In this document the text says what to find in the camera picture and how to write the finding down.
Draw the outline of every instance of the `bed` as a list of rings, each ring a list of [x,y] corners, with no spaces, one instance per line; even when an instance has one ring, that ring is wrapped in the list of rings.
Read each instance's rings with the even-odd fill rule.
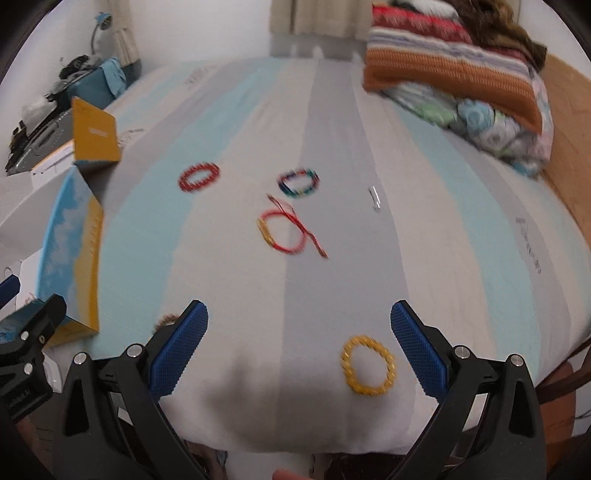
[[[105,214],[100,334],[61,354],[119,355],[201,300],[208,331],[161,406],[181,437],[223,450],[407,451],[437,404],[390,330],[400,299],[452,344],[517,352],[535,383],[547,376],[591,333],[590,251],[574,220],[543,181],[367,94],[361,76],[334,60],[185,63],[118,99],[122,161],[91,181]],[[205,162],[218,181],[181,191],[183,171]],[[319,188],[289,199],[277,177],[299,167]],[[300,255],[265,243],[267,194],[293,205],[328,259],[311,243]],[[269,226],[298,241],[285,219]],[[394,354],[387,394],[346,385],[353,335]],[[381,382],[376,357],[356,353],[362,380]]]

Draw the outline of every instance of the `multicolored bracelet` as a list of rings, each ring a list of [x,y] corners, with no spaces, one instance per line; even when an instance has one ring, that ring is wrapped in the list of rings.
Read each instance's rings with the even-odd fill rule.
[[[308,185],[305,189],[300,190],[292,190],[289,188],[285,182],[293,180],[297,177],[310,177],[312,179],[312,183]],[[304,169],[301,168],[299,170],[291,170],[287,173],[284,173],[277,179],[277,184],[283,193],[285,193],[288,197],[298,198],[310,195],[316,191],[318,188],[318,184],[320,183],[320,179],[314,170]]]
[[[198,171],[208,171],[209,175],[195,183],[189,182],[189,178],[191,175],[197,173]],[[193,192],[195,190],[204,189],[210,183],[213,183],[217,180],[220,174],[220,167],[213,163],[200,163],[197,165],[193,165],[189,167],[187,170],[183,172],[183,174],[178,179],[178,186],[184,192]]]
[[[357,380],[355,369],[353,366],[351,366],[351,352],[353,351],[353,348],[358,345],[371,348],[375,352],[379,353],[380,356],[385,360],[388,367],[388,372],[386,373],[386,379],[379,387],[367,387],[359,383]],[[340,364],[343,367],[343,372],[345,373],[345,378],[347,379],[347,385],[351,387],[351,390],[360,395],[371,395],[372,397],[384,395],[392,387],[392,385],[394,385],[394,380],[396,379],[396,365],[394,364],[394,356],[384,345],[379,343],[377,340],[368,337],[367,335],[358,335],[349,339],[349,341],[343,347],[343,353],[340,356]]]

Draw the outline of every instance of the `metal screw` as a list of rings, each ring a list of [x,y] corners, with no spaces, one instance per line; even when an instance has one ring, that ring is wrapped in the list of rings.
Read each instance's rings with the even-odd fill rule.
[[[77,353],[74,357],[74,363],[76,365],[82,365],[84,362],[86,362],[86,354],[84,352]]]
[[[470,356],[469,348],[463,345],[457,346],[454,349],[454,353],[456,354],[456,357],[461,358],[462,360],[465,360]]]
[[[511,355],[511,363],[516,367],[521,367],[524,364],[523,357],[520,355]]]
[[[142,354],[142,351],[144,349],[142,348],[141,345],[138,345],[137,343],[134,345],[131,345],[128,349],[127,349],[127,355],[130,356],[131,358],[136,358],[138,356],[140,356]]]

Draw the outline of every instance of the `beige curtain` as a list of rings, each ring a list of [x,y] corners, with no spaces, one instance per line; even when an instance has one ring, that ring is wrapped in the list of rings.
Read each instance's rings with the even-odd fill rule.
[[[129,0],[99,0],[103,12],[113,15],[113,38],[121,66],[126,67],[139,60],[138,47],[135,45],[131,30],[131,12]]]
[[[272,0],[273,33],[367,40],[372,0]]]

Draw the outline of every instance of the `white stripe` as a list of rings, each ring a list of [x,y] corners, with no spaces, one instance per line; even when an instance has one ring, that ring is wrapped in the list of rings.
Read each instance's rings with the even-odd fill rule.
[[[241,434],[251,418],[260,419],[258,440],[275,443],[286,256],[265,243],[256,219],[273,207],[267,193],[280,196],[277,176],[298,165],[316,67],[294,60],[279,73],[219,159],[219,180],[196,195],[169,273],[162,314],[197,296],[210,322],[167,412],[183,412],[174,422],[181,437],[213,448],[252,449]],[[285,244],[289,222],[269,224]]]
[[[480,266],[453,198],[389,100],[361,87],[355,95],[394,217],[410,305],[452,345],[469,345],[481,358],[496,358]],[[401,445],[415,441],[436,408],[419,385],[416,390],[411,426]],[[470,418],[472,425],[478,414]]]
[[[583,293],[589,295],[589,292],[581,292],[580,285],[576,281],[576,274],[571,267],[569,256],[565,251],[565,244],[561,239],[560,232],[553,226],[549,214],[545,211],[543,206],[539,203],[533,192],[530,190],[532,186],[547,189],[548,186],[540,181],[540,185],[528,184],[533,180],[527,179],[519,174],[508,165],[488,157],[494,167],[499,171],[507,185],[513,190],[515,195],[519,197],[521,203],[529,212],[534,222],[536,222],[550,256],[550,261],[554,265],[556,277],[562,285],[566,304],[569,308],[571,324],[570,324],[570,350],[576,347],[576,343],[580,340],[582,332],[588,328],[587,326],[587,312],[582,300]],[[560,319],[556,319],[555,328],[561,328]],[[554,363],[558,364],[563,359],[554,359]]]

